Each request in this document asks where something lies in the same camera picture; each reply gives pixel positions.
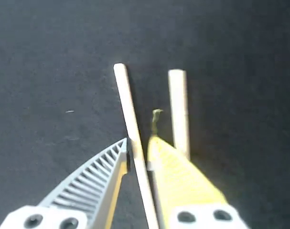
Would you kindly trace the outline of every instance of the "black background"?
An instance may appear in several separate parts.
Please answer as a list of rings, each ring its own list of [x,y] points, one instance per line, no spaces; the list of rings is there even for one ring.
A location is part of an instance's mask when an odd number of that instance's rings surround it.
[[[126,136],[116,62],[145,149],[157,107],[172,142],[183,68],[193,162],[252,228],[290,228],[290,0],[0,0],[0,223]],[[133,173],[113,228],[147,228]]]

